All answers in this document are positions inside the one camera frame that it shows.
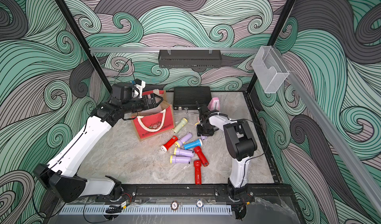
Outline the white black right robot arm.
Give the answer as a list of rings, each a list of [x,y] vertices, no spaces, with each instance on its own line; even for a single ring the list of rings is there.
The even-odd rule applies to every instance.
[[[246,119],[234,120],[218,110],[209,110],[207,106],[198,107],[198,113],[198,136],[213,136],[219,130],[224,132],[226,147],[232,157],[227,192],[235,198],[248,190],[248,165],[258,148],[252,130]]]

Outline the red canvas tote bag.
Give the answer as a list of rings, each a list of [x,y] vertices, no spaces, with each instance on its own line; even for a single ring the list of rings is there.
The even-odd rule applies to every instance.
[[[143,92],[143,95],[158,95],[163,101],[153,109],[133,113],[132,124],[139,141],[146,140],[174,128],[172,105],[167,102],[167,93],[164,90]]]

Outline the blue flashlight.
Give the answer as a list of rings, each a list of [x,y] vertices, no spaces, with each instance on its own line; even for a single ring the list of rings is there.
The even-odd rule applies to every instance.
[[[201,147],[202,146],[202,140],[199,138],[198,140],[194,141],[194,142],[191,142],[191,143],[188,143],[188,144],[185,144],[183,146],[183,148],[185,150],[190,150],[190,149],[193,149],[195,147]]]

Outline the pale green flashlight upper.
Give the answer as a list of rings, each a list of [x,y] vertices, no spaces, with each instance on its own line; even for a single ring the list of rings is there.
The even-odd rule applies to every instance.
[[[175,134],[178,134],[181,129],[188,123],[186,118],[182,118],[180,122],[172,129]]]

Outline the red flashlight middle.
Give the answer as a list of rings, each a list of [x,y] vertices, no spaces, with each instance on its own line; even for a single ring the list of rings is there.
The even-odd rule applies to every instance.
[[[209,165],[209,161],[207,160],[206,156],[204,155],[202,149],[200,146],[197,146],[194,148],[194,152],[197,154],[199,157],[199,160],[201,161],[202,165],[204,167],[207,167]]]

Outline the black hard carry case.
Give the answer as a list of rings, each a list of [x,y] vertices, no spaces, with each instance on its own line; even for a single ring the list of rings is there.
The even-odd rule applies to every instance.
[[[198,110],[199,107],[207,106],[211,99],[210,87],[175,87],[173,109]]]

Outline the pink metronome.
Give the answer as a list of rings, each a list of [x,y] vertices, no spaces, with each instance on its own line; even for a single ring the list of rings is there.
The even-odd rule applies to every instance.
[[[213,97],[208,104],[208,109],[210,111],[218,110],[220,111],[220,101],[217,97]]]

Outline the purple flashlight middle row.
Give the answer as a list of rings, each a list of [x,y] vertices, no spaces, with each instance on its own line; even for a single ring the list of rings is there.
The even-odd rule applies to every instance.
[[[194,151],[193,150],[186,150],[176,147],[174,149],[174,155],[176,156],[185,156],[185,157],[194,157]]]

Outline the purple flashlight row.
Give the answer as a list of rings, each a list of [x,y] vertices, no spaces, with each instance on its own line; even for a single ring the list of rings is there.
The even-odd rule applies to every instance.
[[[171,164],[190,164],[191,157],[171,155],[170,163]]]
[[[174,149],[174,155],[176,156],[185,156],[185,157],[194,157],[194,151],[193,150],[186,150],[176,147]]]

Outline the red flashlight bottom centre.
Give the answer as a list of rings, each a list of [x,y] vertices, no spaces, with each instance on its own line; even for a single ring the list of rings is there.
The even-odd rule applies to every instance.
[[[202,163],[200,160],[195,160],[193,162],[194,166],[194,180],[196,185],[201,185],[202,184],[202,177],[201,177],[201,166]]]

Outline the purple flashlight lower row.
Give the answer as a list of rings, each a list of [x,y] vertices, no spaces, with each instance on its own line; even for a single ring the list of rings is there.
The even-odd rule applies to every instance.
[[[191,157],[171,155],[170,163],[171,164],[190,164]]]

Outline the black wall-mounted shelf tray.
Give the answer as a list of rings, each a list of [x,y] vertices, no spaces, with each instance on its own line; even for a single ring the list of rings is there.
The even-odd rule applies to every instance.
[[[222,65],[220,50],[160,50],[161,68],[219,68]]]

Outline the black front mounting rail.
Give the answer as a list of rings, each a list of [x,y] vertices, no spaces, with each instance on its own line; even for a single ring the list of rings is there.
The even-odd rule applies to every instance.
[[[83,185],[59,185],[52,188],[58,198],[66,203],[79,197],[95,196],[98,202],[136,202],[143,198],[205,198],[217,202],[249,201],[256,196],[280,194],[280,184],[247,184],[237,191],[229,184],[116,184],[110,191],[85,192]]]

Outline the aluminium rail wall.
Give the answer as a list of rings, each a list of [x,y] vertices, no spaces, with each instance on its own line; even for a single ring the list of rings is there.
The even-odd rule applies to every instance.
[[[327,114],[316,101],[313,78],[300,59],[287,60],[281,52],[274,48],[276,58],[288,71],[288,80],[294,86],[301,100],[305,103],[316,123],[322,129],[324,135],[346,164],[359,186],[364,191],[374,209],[381,212],[381,188],[373,178],[369,170],[364,166],[356,154],[352,151],[344,136],[332,123]]]
[[[90,52],[95,53],[159,53],[160,50],[179,51],[179,50],[203,50],[203,51],[218,51],[222,54],[254,54],[259,51],[259,48],[200,48],[200,47],[90,47]]]

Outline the clear plastic wall bin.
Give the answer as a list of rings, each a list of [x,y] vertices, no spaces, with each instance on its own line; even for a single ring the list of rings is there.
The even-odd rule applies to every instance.
[[[274,94],[289,75],[281,52],[272,46],[259,48],[252,67],[266,94]]]

